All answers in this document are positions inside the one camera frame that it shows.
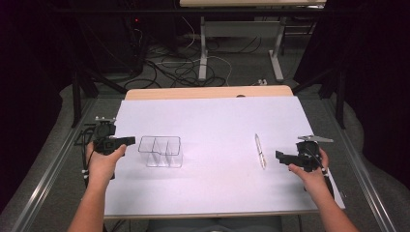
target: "transparent container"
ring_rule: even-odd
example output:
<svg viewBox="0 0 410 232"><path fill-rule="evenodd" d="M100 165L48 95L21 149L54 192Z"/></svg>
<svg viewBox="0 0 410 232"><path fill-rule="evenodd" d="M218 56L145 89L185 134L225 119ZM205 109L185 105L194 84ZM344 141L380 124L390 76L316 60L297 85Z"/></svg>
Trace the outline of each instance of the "transparent container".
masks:
<svg viewBox="0 0 410 232"><path fill-rule="evenodd" d="M177 136L142 136L138 152L148 167L181 167L183 153Z"/></svg>

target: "gray carpet floor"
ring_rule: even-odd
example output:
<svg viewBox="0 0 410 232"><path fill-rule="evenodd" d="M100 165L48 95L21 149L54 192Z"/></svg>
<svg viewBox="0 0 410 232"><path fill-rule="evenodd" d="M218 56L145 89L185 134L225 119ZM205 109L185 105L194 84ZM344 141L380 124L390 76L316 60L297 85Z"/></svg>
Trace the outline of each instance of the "gray carpet floor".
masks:
<svg viewBox="0 0 410 232"><path fill-rule="evenodd" d="M209 60L209 65L213 68L217 76L227 78L231 86L252 85L258 79L265 78L268 84L286 84L291 87L296 83L292 80L299 60L303 55L308 42L308 37L292 37L286 40L284 56L279 57L285 81L277 83L274 79L271 63L268 58L267 48L271 46L269 41L262 41L260 46L257 42L253 48L259 47L252 53L223 54L217 53L221 50L238 51L251 40L228 40L223 39L218 42L218 49L210 56L219 58ZM162 58L152 59L155 62L163 62ZM179 61L176 58L166 58L168 61ZM175 68L164 68L175 72ZM149 67L144 68L140 78L153 78L155 72ZM173 83L171 79L160 76L161 87L170 87ZM140 88L147 83L136 81L128 88ZM84 192L82 180L80 147L73 145L73 140L78 136L85 123L93 123L95 116L115 117L120 102L124 96L116 94L108 87L98 84L101 91L100 96L95 100L83 98L84 112L83 120L76 129L71 129L73 121L73 100L71 86L61 92L64 99L63 109L58 121L44 144L42 151L30 169L26 179L21 184L10 201L9 205L2 212L0 217L1 231L19 231L24 228L28 231L64 231L68 228L76 207ZM362 186L357 172L354 170L352 160L347 154L350 152L348 145L340 133L340 129L335 123L332 110L335 99L320 100L317 97L318 86L312 86L298 94L307 118L315 134L329 137L335 143L321 144L328 151L331 159L331 169L339 190L343 191L346 197L343 199L346 205L346 214L359 227L361 231L384 231L379 221L374 215L374 209L369 204L368 195ZM389 218L393 221L396 231L410 231L408 218L410 213L409 190L401 183L384 173L361 155L364 133L360 122L356 119L354 111L346 105L345 107L345 132L354 150L359 155L359 159L366 165L366 172L370 181L374 184L379 202L385 207ZM58 154L64 153L62 158L56 160ZM59 168L52 169L50 165L58 163ZM45 178L44 173L51 172L52 178ZM44 195L33 207L32 202L36 190L41 183L48 182L50 188L44 191ZM302 215L304 231L323 231L318 214ZM106 227L108 231L144 231L148 220L108 220ZM296 216L283 217L283 231L299 231L298 219Z"/></svg>

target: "pen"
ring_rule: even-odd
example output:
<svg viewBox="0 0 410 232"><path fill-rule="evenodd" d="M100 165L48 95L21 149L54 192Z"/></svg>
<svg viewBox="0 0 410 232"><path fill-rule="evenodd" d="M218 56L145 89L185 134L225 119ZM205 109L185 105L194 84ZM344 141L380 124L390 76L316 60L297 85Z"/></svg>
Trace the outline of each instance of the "pen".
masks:
<svg viewBox="0 0 410 232"><path fill-rule="evenodd" d="M262 165L262 168L265 169L266 167L265 156L263 156L262 147L260 146L259 136L257 135L257 133L255 134L255 141L256 141L257 154L260 159L260 164Z"/></svg>

